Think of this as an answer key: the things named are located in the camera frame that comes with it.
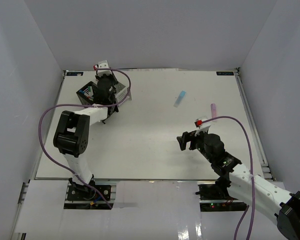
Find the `purple highlighter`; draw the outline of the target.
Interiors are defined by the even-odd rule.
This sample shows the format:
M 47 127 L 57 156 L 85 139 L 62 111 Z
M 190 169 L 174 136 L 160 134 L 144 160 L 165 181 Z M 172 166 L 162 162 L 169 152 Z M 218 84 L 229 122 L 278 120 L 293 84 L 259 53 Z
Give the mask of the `purple highlighter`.
M 215 103 L 212 103 L 210 105 L 210 110 L 211 110 L 211 118 L 212 119 L 216 118 L 218 116 L 218 114 L 217 114 L 217 106 Z

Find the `blue-capped lead case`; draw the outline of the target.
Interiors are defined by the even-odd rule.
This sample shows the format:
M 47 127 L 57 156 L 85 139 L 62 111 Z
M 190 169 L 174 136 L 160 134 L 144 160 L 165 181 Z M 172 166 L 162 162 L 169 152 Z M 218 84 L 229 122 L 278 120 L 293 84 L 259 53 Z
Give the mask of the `blue-capped lead case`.
M 178 95 L 178 97 L 176 98 L 176 101 L 173 106 L 177 108 L 180 105 L 180 103 L 182 102 L 185 95 L 186 95 L 186 92 L 184 90 L 182 90 L 180 92 L 180 94 Z

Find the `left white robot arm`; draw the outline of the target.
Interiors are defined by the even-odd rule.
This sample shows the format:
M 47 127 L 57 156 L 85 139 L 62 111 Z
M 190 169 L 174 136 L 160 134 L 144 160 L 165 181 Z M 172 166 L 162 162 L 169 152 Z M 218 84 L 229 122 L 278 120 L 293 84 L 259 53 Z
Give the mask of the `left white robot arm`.
M 114 74 L 96 75 L 95 78 L 96 82 L 90 81 L 76 92 L 85 108 L 74 112 L 63 111 L 53 138 L 53 145 L 64 155 L 73 171 L 72 181 L 82 183 L 78 193 L 86 200 L 96 193 L 96 187 L 90 184 L 93 174 L 83 156 L 88 147 L 90 126 L 104 122 L 119 111 L 115 87 L 118 80 Z

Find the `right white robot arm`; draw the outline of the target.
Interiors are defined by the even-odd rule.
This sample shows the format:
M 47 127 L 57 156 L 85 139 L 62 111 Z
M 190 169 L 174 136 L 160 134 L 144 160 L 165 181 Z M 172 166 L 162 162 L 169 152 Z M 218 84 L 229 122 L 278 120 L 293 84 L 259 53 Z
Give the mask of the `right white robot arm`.
M 187 144 L 190 150 L 198 150 L 219 176 L 216 195 L 226 200 L 240 200 L 271 220 L 288 240 L 300 240 L 300 191 L 292 193 L 252 175 L 249 169 L 225 150 L 217 134 L 184 132 L 178 136 L 180 149 Z

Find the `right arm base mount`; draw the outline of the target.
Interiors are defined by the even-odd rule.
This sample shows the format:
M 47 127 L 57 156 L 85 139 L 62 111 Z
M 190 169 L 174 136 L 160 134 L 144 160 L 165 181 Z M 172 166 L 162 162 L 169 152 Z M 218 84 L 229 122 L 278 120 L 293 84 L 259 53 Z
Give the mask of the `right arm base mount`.
M 241 212 L 247 205 L 224 193 L 215 184 L 199 184 L 195 193 L 199 197 L 200 211 L 203 212 Z

